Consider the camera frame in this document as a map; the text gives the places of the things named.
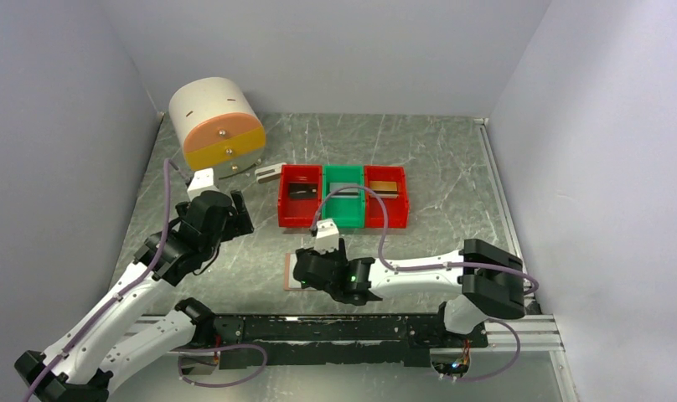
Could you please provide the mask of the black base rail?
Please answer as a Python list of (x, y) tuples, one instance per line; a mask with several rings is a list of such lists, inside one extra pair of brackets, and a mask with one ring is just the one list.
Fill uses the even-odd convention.
[(443, 312), (368, 315), (217, 314), (187, 298), (175, 310), (189, 315), (191, 349), (229, 347), (220, 369), (362, 363), (401, 363), (427, 368), (437, 349), (484, 348), (483, 324), (465, 335), (449, 332)]

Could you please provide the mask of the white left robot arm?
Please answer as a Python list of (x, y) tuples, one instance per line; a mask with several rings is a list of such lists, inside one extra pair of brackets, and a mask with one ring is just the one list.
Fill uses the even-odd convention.
[(120, 341), (156, 298), (200, 270), (224, 242), (254, 230), (239, 190), (204, 190), (176, 210), (177, 218), (147, 237), (122, 277), (80, 322), (44, 351), (17, 359), (14, 368), (28, 386), (25, 400), (105, 401), (166, 352), (212, 343), (215, 315), (194, 298), (180, 301), (150, 330)]

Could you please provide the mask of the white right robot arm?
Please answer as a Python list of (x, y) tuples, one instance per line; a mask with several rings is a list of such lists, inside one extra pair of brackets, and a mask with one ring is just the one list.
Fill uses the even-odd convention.
[(292, 278), (302, 289), (330, 295), (336, 302), (364, 306), (412, 293), (443, 293), (449, 298), (435, 326), (437, 340), (457, 346), (489, 318), (525, 316), (523, 261), (483, 240), (468, 239), (460, 250), (412, 260), (349, 259), (344, 243), (320, 253), (298, 249)]

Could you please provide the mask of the tan leather card holder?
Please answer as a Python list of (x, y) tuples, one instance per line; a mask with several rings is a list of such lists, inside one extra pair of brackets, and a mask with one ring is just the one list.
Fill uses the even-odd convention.
[(294, 253), (286, 253), (285, 256), (285, 272), (283, 289), (285, 291), (305, 291), (302, 283), (293, 277), (293, 269), (297, 263), (297, 257)]

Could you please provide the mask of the black credit card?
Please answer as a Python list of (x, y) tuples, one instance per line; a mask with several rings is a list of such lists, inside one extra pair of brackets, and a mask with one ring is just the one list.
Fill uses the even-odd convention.
[(316, 183), (292, 182), (288, 184), (287, 191), (291, 200), (307, 200), (318, 197), (318, 185)]

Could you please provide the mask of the round white drawer cabinet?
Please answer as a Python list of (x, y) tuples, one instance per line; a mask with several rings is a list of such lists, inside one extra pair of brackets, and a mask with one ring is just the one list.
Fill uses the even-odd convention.
[(258, 164), (266, 147), (259, 117), (232, 80), (208, 77), (179, 88), (168, 113), (189, 168), (226, 178)]

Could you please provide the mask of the green plastic bin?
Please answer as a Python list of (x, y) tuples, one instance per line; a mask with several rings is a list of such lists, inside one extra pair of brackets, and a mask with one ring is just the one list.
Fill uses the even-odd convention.
[[(362, 165), (323, 166), (323, 197), (337, 188), (350, 184), (364, 185), (364, 167)], [(348, 196), (337, 193), (326, 201), (322, 207), (322, 217), (333, 219), (339, 228), (363, 228), (365, 194), (357, 188), (349, 188), (348, 192)]]

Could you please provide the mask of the small white grey block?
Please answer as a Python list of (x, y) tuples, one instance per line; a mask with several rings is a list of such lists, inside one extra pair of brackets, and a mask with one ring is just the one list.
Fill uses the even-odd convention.
[(282, 169), (286, 165), (285, 162), (275, 163), (272, 165), (258, 167), (255, 170), (255, 179), (257, 183), (268, 183), (277, 180), (282, 175)]

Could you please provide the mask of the silver credit card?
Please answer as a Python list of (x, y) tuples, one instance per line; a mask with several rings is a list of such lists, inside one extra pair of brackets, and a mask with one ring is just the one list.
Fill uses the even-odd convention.
[(354, 186), (354, 183), (334, 182), (329, 184), (329, 192), (334, 198), (358, 198), (361, 191)]

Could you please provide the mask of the red bin with gold card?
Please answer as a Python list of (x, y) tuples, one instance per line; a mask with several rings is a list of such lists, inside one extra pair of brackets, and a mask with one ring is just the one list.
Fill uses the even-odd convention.
[(376, 198), (372, 193), (366, 199), (364, 226), (366, 228), (382, 228), (384, 215), (380, 207), (383, 201), (387, 211), (387, 224), (392, 229), (404, 229), (410, 211), (410, 200), (406, 188), (406, 173), (403, 167), (364, 165), (364, 184), (369, 187), (370, 181), (395, 181), (399, 186), (398, 198)]

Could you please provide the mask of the red bin with black card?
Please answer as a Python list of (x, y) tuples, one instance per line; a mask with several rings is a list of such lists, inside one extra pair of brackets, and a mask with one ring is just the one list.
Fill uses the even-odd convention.
[[(318, 197), (307, 200), (291, 200), (288, 184), (292, 182), (316, 183)], [(286, 164), (282, 169), (277, 196), (278, 224), (284, 228), (307, 228), (323, 199), (323, 167), (309, 164)]]

